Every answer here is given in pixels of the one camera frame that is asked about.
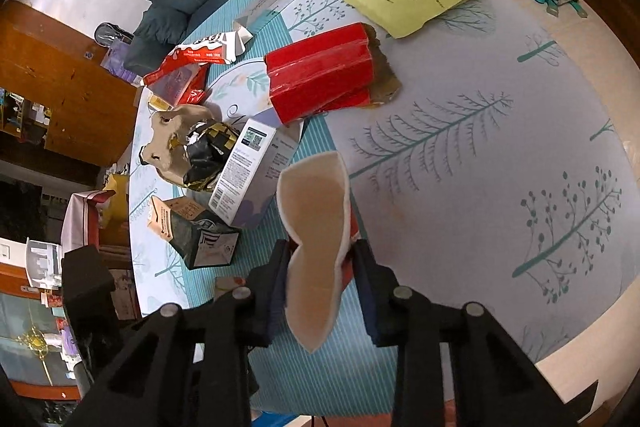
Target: red packaging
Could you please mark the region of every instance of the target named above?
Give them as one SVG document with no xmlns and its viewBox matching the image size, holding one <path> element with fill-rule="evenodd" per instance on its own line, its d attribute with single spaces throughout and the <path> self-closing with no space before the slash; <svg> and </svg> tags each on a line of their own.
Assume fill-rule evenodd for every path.
<svg viewBox="0 0 640 427">
<path fill-rule="evenodd" d="M 355 23 L 265 55 L 280 121 L 390 100 L 399 82 L 379 45 L 372 26 Z"/>
<path fill-rule="evenodd" d="M 210 64 L 231 64 L 245 51 L 251 34 L 244 28 L 218 33 L 179 44 L 153 73 L 145 75 L 143 84 L 156 96 L 175 107 L 198 103 L 204 96 L 204 85 Z"/>
<path fill-rule="evenodd" d="M 61 317 L 56 317 L 56 328 L 58 328 L 58 331 L 62 331 L 65 328 L 69 327 L 69 323 L 66 321 L 66 319 L 62 319 Z"/>
<path fill-rule="evenodd" d="M 61 308 L 62 296 L 47 293 L 47 308 Z"/>
</svg>

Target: tree pattern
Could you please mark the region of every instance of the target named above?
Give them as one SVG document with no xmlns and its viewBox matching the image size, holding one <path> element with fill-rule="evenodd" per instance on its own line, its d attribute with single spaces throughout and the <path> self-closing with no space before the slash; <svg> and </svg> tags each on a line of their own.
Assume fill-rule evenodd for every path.
<svg viewBox="0 0 640 427">
<path fill-rule="evenodd" d="M 135 221 L 141 216 L 145 216 L 148 212 L 148 201 L 154 194 L 158 193 L 158 188 L 154 185 L 153 188 L 147 187 L 148 192 L 145 191 L 145 196 L 136 203 L 129 211 L 129 220 Z"/>
<path fill-rule="evenodd" d="M 240 73 L 234 76 L 229 82 L 223 82 L 219 86 L 214 84 L 211 99 L 221 100 L 222 98 L 225 98 L 228 95 L 229 87 L 238 86 L 242 83 L 246 86 L 249 92 L 256 97 L 258 96 L 258 91 L 263 93 L 268 91 L 270 80 L 264 70 L 255 71 L 255 73 L 251 74 Z"/>
<path fill-rule="evenodd" d="M 520 55 L 518 62 L 525 62 L 533 57 L 542 58 L 547 64 L 557 68 L 562 58 L 566 57 L 564 50 L 555 40 L 549 39 L 548 35 L 535 33 L 525 37 L 525 44 L 529 49 L 528 53 Z"/>
<path fill-rule="evenodd" d="M 564 214 L 558 210 L 559 203 L 554 203 L 553 194 L 544 189 L 539 196 L 530 191 L 520 201 L 527 211 L 530 240 L 525 260 L 512 277 L 526 274 L 540 287 L 547 304 L 558 302 L 569 291 L 571 277 L 578 271 L 577 259 L 587 276 L 593 270 L 594 251 L 604 253 L 609 242 L 611 220 L 621 206 L 622 189 L 616 188 L 618 179 L 612 177 L 611 171 L 597 166 L 595 172 L 593 190 L 587 188 L 585 180 L 572 187 L 569 175 L 562 173 L 566 182 L 562 188 Z M 565 244 L 573 245 L 575 250 L 561 250 Z"/>
<path fill-rule="evenodd" d="M 180 254 L 178 254 L 169 243 L 167 243 L 164 248 L 164 255 L 166 257 L 166 267 L 154 273 L 154 277 L 168 274 L 178 292 L 184 293 L 186 288 L 184 286 L 184 275 L 182 274 L 182 266 L 184 265 L 182 257 L 180 257 Z"/>
<path fill-rule="evenodd" d="M 146 256 L 145 248 L 140 244 L 132 246 L 131 263 L 133 267 L 140 271 L 146 271 L 146 268 L 149 266 L 149 260 Z"/>
<path fill-rule="evenodd" d="M 607 123 L 604 124 L 602 127 L 600 127 L 600 129 L 598 129 L 597 132 L 593 133 L 590 137 L 589 137 L 589 141 L 592 142 L 594 141 L 598 136 L 600 136 L 602 133 L 604 132 L 613 132 L 615 133 L 616 130 L 613 128 L 613 124 L 611 123 L 611 119 L 609 118 L 609 120 L 607 120 Z"/>
<path fill-rule="evenodd" d="M 518 345 L 533 363 L 546 359 L 575 336 L 566 331 L 564 325 L 560 326 L 559 331 L 542 330 L 533 334 L 531 330 L 531 327 L 524 326 Z"/>
<path fill-rule="evenodd" d="M 306 0 L 293 9 L 296 16 L 287 31 L 303 32 L 305 37 L 311 37 L 324 30 L 324 24 L 330 20 L 340 20 L 346 15 L 347 9 L 353 9 L 344 0 Z"/>
<path fill-rule="evenodd" d="M 350 178 L 368 173 L 376 191 L 382 179 L 393 196 L 402 191 L 401 178 L 409 188 L 419 190 L 415 180 L 419 171 L 433 173 L 437 181 L 443 170 L 452 176 L 452 163 L 462 165 L 460 142 L 466 142 L 476 156 L 478 133 L 487 140 L 487 128 L 498 129 L 498 120 L 509 114 L 513 104 L 503 92 L 484 96 L 479 91 L 473 98 L 460 94 L 444 105 L 427 102 L 429 110 L 414 102 L 408 117 L 393 114 L 383 124 L 366 127 L 364 139 L 351 138 L 356 152 L 371 162 Z"/>
<path fill-rule="evenodd" d="M 454 33 L 484 36 L 495 32 L 495 13 L 484 0 L 467 1 L 447 10 L 435 20 Z"/>
</svg>

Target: round table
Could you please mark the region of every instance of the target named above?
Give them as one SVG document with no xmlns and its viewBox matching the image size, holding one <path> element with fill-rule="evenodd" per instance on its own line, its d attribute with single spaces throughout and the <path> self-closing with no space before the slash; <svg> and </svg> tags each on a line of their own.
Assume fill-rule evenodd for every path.
<svg viewBox="0 0 640 427">
<path fill-rule="evenodd" d="M 251 1 L 229 0 L 187 42 L 228 30 Z M 208 103 L 225 118 L 255 114 L 268 95 L 266 52 L 363 20 L 344 0 L 296 0 L 239 62 L 210 68 Z M 293 161 L 338 150 L 377 261 L 434 302 L 482 302 L 531 360 L 544 359 L 600 317 L 639 270 L 640 198 L 607 113 L 564 51 L 511 0 L 469 1 L 404 39 L 376 31 L 401 92 L 375 110 L 310 119 Z M 135 152 L 152 135 L 147 95 Z M 184 191 L 140 166 L 135 152 L 130 233 L 143 312 L 206 302 L 216 276 L 246 275 L 286 237 L 272 203 L 256 229 L 242 232 L 231 266 L 187 270 L 146 228 L 151 195 Z M 321 349 L 308 354 L 283 323 L 250 362 L 261 386 L 257 409 L 391 408 L 396 350 L 371 344 L 353 282 Z"/>
</svg>

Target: white box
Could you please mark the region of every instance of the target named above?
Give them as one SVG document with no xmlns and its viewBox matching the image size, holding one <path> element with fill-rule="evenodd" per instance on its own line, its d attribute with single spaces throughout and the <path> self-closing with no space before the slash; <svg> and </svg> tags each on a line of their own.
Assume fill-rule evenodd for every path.
<svg viewBox="0 0 640 427">
<path fill-rule="evenodd" d="M 299 123 L 276 129 L 250 118 L 213 188 L 209 208 L 230 227 L 257 227 L 299 141 Z"/>
</svg>

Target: cardboard box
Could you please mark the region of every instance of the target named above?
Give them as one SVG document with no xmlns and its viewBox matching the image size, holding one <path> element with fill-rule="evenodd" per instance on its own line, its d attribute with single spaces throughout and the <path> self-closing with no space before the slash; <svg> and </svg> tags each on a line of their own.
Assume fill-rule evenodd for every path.
<svg viewBox="0 0 640 427">
<path fill-rule="evenodd" d="M 246 280 L 242 277 L 216 277 L 213 283 L 213 300 L 217 301 L 225 293 L 235 290 L 238 286 L 244 286 Z"/>
<path fill-rule="evenodd" d="M 234 20 L 234 30 L 246 28 L 255 35 L 295 0 L 255 0 Z"/>
<path fill-rule="evenodd" d="M 167 241 L 189 270 L 228 266 L 240 233 L 186 196 L 162 201 L 151 197 L 147 226 Z"/>
<path fill-rule="evenodd" d="M 257 227 L 299 141 L 298 122 L 275 128 L 250 118 L 213 188 L 209 208 L 230 227 Z"/>
</svg>

